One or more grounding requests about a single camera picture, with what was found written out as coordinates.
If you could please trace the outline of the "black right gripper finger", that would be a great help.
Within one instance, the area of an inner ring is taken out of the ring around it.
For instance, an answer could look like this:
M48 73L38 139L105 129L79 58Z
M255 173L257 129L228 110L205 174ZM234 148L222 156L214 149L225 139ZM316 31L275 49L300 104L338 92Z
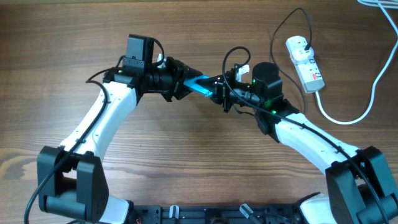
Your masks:
M222 75L218 75L216 77L206 77L203 75L199 77L195 83L210 92L216 92L219 86L224 87L224 79Z
M212 93L210 100L218 105L224 103L225 95L224 93Z

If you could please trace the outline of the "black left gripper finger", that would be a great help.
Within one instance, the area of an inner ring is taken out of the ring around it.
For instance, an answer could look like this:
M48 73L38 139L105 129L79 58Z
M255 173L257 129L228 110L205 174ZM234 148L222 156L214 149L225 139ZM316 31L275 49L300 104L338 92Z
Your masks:
M200 77L202 75L203 75L202 72L192 67L187 67L185 70L185 81L190 80L192 78Z
M185 98L191 92L192 91L191 91L191 89L189 89L189 87L187 87L185 85L180 86L177 90L177 100L181 100L181 99Z

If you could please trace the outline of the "smartphone with blue screen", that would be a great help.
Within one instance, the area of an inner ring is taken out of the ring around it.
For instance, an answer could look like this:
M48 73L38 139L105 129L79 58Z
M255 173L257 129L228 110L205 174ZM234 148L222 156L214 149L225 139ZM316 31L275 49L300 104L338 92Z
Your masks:
M199 85L197 83L197 80L206 80L206 79L209 79L209 77L206 75L201 75L201 76L195 77L195 78L186 78L183 84L190 91L199 93L199 94L203 95L204 97L211 98L213 92L210 90L207 90L206 88L202 87L201 85Z

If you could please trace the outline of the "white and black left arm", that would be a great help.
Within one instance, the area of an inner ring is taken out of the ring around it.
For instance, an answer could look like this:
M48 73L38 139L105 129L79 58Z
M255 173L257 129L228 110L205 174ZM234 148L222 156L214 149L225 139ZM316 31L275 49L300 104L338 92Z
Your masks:
M100 71L100 93L78 127L58 147L40 151L32 200L41 211L77 223L139 222L131 201L109 194L102 166L108 146L144 94L179 100L201 77L198 70L166 55L154 62L157 45L155 38L130 35L116 66Z

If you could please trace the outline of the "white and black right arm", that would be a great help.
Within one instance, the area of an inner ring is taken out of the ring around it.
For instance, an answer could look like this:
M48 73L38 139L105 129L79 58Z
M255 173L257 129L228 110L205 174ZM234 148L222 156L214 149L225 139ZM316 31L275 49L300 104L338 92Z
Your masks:
M326 195L312 196L300 205L310 223L388 223L397 217L397 184L383 153L344 143L311 123L282 93L279 69L262 62L252 70L252 82L238 76L237 65L217 77L195 79L192 88L227 110L239 104L253 108L259 129L291 147L326 177Z

